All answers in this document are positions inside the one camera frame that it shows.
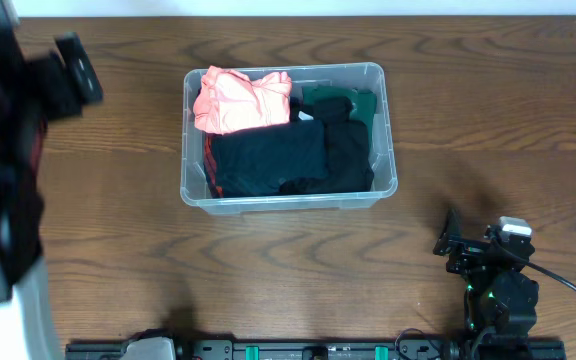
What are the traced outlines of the dark navy garment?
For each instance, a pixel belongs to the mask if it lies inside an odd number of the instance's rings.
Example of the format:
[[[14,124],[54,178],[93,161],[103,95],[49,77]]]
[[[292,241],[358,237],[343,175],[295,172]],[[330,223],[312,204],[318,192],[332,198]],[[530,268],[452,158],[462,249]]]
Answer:
[[[273,196],[287,181],[325,178],[324,137],[323,124],[316,120],[213,135],[223,198]]]

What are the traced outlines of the red navy plaid garment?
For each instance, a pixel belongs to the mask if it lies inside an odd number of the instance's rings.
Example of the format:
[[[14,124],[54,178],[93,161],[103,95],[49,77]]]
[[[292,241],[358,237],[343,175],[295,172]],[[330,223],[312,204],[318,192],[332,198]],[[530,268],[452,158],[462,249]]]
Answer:
[[[203,135],[203,164],[206,174],[206,181],[213,198],[223,198],[224,193],[221,186],[216,182],[217,164],[212,154],[213,135],[205,133]]]

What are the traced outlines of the pink orange garment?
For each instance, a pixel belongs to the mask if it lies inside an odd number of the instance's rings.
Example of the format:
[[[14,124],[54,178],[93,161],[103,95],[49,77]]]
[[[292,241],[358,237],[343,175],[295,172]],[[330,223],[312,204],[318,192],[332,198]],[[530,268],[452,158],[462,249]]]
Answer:
[[[292,79],[271,72],[251,80],[234,69],[211,66],[201,77],[193,104],[195,127],[208,134],[287,124],[290,121]]]

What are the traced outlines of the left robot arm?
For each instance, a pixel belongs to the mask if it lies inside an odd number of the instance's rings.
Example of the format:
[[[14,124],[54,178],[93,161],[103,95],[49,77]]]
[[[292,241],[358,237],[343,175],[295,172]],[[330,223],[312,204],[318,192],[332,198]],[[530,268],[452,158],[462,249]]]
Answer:
[[[62,347],[40,236],[44,201],[37,175],[50,122],[78,116],[103,90],[75,33],[26,58],[18,18],[0,0],[0,359],[173,359],[174,341],[147,331],[124,341]]]

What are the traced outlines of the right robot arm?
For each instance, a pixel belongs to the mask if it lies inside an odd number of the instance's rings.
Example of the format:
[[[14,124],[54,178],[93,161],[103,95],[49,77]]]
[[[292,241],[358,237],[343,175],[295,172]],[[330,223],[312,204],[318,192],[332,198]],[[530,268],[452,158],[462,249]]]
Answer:
[[[527,336],[537,321],[539,285],[522,273],[535,252],[531,240],[530,225],[507,216],[481,240],[468,239],[456,210],[448,211],[433,253],[466,282],[462,359],[531,357]]]

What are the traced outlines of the green garment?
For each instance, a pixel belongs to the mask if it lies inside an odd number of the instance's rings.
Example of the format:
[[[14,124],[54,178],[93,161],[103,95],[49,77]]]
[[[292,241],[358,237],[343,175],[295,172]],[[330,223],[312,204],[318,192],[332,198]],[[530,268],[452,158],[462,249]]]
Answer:
[[[372,91],[329,85],[304,86],[302,88],[304,106],[312,106],[319,100],[337,97],[344,97],[350,101],[349,119],[362,122],[367,127],[369,140],[372,140],[373,121],[377,109],[377,96]]]

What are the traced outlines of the black garment with white tag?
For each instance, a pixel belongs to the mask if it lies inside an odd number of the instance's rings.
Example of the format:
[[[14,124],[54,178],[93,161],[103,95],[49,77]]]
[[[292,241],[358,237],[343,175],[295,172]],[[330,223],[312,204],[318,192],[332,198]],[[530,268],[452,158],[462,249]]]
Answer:
[[[325,178],[297,178],[280,187],[282,195],[368,192],[374,172],[370,166],[370,140],[367,126],[352,120],[352,103],[346,97],[333,97],[303,104],[301,111],[320,121],[328,175]]]

